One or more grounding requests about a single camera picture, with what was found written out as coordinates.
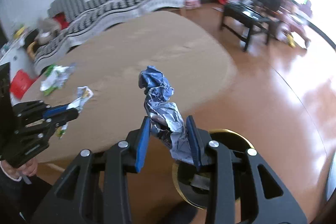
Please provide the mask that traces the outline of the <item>person's left hand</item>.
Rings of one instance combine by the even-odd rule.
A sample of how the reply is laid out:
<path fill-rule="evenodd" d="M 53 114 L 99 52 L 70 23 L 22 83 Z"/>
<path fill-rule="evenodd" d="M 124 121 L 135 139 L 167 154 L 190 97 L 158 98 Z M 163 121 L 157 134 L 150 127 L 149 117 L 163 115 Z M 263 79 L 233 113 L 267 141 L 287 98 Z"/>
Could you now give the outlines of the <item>person's left hand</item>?
<path fill-rule="evenodd" d="M 25 175 L 27 177 L 36 175 L 38 170 L 38 161 L 34 157 L 22 166 L 14 168 L 9 165 L 7 161 L 3 160 L 1 161 L 1 169 L 9 178 L 18 180 L 22 175 Z"/>

